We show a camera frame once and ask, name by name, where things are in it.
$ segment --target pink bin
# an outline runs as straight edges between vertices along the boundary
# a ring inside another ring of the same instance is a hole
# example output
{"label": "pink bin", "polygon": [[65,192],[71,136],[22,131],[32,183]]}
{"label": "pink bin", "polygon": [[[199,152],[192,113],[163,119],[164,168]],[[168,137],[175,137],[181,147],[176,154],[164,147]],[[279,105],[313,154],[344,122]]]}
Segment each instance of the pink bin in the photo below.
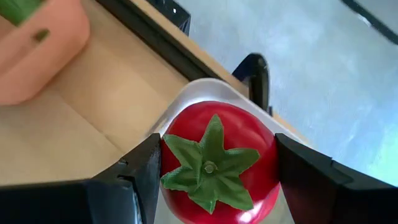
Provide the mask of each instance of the pink bin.
{"label": "pink bin", "polygon": [[[38,42],[35,37],[48,32]],[[80,0],[46,0],[21,26],[0,17],[0,105],[31,99],[86,44]]]}

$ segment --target artificial tomato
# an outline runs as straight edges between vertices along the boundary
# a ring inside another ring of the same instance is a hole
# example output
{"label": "artificial tomato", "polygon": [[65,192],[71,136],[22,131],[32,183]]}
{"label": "artificial tomato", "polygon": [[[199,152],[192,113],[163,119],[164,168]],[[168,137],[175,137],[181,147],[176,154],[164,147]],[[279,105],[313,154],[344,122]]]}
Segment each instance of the artificial tomato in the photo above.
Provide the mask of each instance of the artificial tomato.
{"label": "artificial tomato", "polygon": [[185,108],[161,142],[162,193],[184,223],[259,223],[279,193],[274,135],[236,106]]}

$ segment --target red tomato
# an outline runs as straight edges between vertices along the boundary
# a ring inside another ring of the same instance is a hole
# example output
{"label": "red tomato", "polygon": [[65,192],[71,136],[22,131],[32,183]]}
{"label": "red tomato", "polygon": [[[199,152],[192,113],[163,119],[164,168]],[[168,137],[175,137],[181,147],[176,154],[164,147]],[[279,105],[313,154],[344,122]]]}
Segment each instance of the red tomato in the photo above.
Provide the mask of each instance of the red tomato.
{"label": "red tomato", "polygon": [[[199,142],[211,117],[217,114],[224,126],[224,148],[249,147],[256,149],[260,159],[239,178],[249,191],[254,208],[242,211],[217,201],[210,215],[188,198],[186,192],[168,190],[162,193],[169,209],[184,223],[259,223],[274,207],[279,193],[277,149],[274,135],[255,116],[227,103],[205,101],[185,108],[169,126],[166,134]],[[161,175],[178,167],[180,163],[161,142]]]}

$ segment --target gray floor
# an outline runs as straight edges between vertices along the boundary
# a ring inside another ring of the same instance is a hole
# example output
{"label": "gray floor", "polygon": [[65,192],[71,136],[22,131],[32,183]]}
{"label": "gray floor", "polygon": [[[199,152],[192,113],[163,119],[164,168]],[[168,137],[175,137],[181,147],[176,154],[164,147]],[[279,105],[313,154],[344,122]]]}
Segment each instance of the gray floor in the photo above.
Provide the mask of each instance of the gray floor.
{"label": "gray floor", "polygon": [[[272,106],[316,150],[398,186],[396,45],[339,0],[178,2],[190,37],[230,72],[266,57]],[[359,2],[397,32],[398,1]]]}

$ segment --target wooden table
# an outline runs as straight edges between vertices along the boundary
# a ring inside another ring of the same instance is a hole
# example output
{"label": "wooden table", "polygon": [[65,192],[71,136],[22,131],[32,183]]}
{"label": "wooden table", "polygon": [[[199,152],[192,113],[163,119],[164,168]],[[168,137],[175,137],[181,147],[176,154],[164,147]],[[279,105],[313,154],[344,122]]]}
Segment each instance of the wooden table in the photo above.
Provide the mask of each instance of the wooden table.
{"label": "wooden table", "polygon": [[[132,2],[248,95],[150,4]],[[97,2],[83,0],[83,5],[91,37],[82,53],[33,100],[0,107],[0,185],[92,177],[141,142],[188,83]]]}

